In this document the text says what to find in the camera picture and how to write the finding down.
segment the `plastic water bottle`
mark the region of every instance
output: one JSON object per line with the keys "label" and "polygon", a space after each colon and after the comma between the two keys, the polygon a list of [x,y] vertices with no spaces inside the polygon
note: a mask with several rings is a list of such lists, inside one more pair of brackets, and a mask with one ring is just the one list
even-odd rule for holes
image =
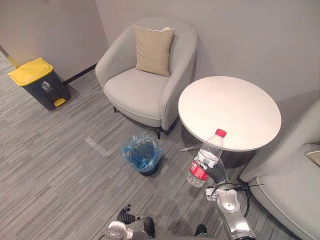
{"label": "plastic water bottle", "polygon": [[215,135],[208,139],[210,144],[202,144],[197,156],[192,161],[187,175],[187,180],[191,185],[197,188],[201,188],[204,185],[208,175],[201,165],[206,164],[213,168],[217,164],[222,154],[223,141],[226,134],[224,130],[217,129]]}

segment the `gray armchair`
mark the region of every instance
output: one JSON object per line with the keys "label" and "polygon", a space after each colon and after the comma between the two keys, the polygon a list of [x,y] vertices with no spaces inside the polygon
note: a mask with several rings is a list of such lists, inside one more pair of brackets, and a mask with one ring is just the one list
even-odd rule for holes
{"label": "gray armchair", "polygon": [[320,101],[263,147],[240,178],[255,198],[303,240],[320,239],[320,168],[305,154],[320,150]]}
{"label": "gray armchair", "polygon": [[[170,50],[170,77],[137,70],[133,25],[174,29]],[[146,18],[129,26],[95,67],[96,77],[112,105],[142,124],[169,130],[178,117],[178,100],[190,84],[196,55],[197,33],[186,22],[169,17]]]}

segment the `red bottle label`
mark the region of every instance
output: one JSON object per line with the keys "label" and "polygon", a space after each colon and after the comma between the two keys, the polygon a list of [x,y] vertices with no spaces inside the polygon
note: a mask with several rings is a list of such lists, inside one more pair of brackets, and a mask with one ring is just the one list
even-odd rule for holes
{"label": "red bottle label", "polygon": [[208,174],[203,170],[200,166],[196,164],[196,160],[192,161],[191,167],[189,169],[190,173],[194,175],[196,178],[206,181],[208,179]]}

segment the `trash bin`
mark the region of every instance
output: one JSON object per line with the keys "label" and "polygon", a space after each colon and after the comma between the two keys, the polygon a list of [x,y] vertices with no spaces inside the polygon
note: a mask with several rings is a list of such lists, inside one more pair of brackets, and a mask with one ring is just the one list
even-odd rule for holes
{"label": "trash bin", "polygon": [[22,86],[46,109],[54,110],[70,100],[71,94],[53,69],[49,63],[39,57],[8,74],[17,85]]}
{"label": "trash bin", "polygon": [[149,136],[132,135],[125,140],[120,150],[124,160],[144,176],[154,174],[164,156],[160,146]]}

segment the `table top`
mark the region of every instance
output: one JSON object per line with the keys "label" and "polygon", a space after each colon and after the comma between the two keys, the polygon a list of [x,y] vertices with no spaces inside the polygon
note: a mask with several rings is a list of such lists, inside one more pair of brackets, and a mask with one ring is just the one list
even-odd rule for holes
{"label": "table top", "polygon": [[226,131],[223,149],[258,149],[278,134],[281,114],[261,88],[229,76],[210,76],[191,83],[182,92],[179,116],[187,130],[202,142],[217,129]]}

